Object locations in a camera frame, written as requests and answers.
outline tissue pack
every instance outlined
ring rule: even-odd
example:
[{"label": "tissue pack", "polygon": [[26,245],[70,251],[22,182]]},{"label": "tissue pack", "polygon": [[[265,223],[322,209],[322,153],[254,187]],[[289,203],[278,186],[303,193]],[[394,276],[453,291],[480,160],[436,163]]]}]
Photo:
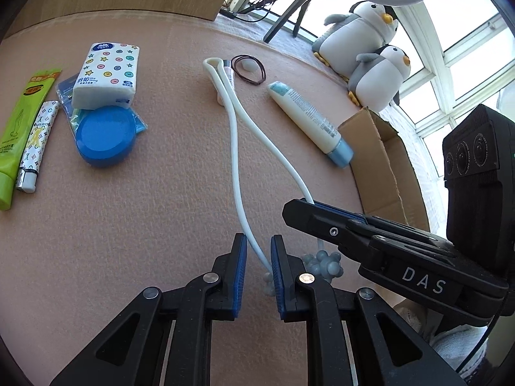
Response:
[{"label": "tissue pack", "polygon": [[136,93],[140,48],[125,43],[94,43],[73,87],[74,109],[129,107]]}]

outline screw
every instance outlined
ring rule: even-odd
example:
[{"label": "screw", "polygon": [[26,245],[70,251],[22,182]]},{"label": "screw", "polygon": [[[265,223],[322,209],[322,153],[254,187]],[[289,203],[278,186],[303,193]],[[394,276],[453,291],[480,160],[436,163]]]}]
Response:
[{"label": "screw", "polygon": [[304,283],[305,285],[308,285],[310,283],[313,283],[315,281],[315,276],[310,273],[303,273],[299,276],[299,280],[301,283]]},{"label": "screw", "polygon": [[158,297],[159,290],[156,287],[147,287],[143,291],[143,297],[145,299],[155,299]]},{"label": "screw", "polygon": [[206,283],[215,283],[218,281],[219,277],[216,273],[205,273],[203,279]]},{"label": "screw", "polygon": [[372,289],[369,289],[368,287],[364,287],[360,289],[360,296],[363,299],[370,300],[374,298],[375,292]]}]

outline green cap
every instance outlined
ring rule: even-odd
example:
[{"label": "green cap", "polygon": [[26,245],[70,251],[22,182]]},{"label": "green cap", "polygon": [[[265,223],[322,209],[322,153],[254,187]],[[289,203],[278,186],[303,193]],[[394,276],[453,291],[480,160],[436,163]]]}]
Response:
[{"label": "green cap", "polygon": [[14,181],[7,174],[0,173],[0,210],[11,209]]}]

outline blue cap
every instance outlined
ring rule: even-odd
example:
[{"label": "blue cap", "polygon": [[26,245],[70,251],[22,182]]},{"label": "blue cap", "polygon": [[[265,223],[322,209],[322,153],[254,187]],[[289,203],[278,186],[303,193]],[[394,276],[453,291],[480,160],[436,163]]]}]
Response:
[{"label": "blue cap", "polygon": [[136,121],[129,109],[104,106],[81,120],[75,139],[84,161],[95,167],[109,167],[121,162],[132,150]]},{"label": "blue cap", "polygon": [[351,147],[342,139],[336,144],[334,149],[327,154],[333,162],[340,168],[346,167],[351,162],[354,151]]}]

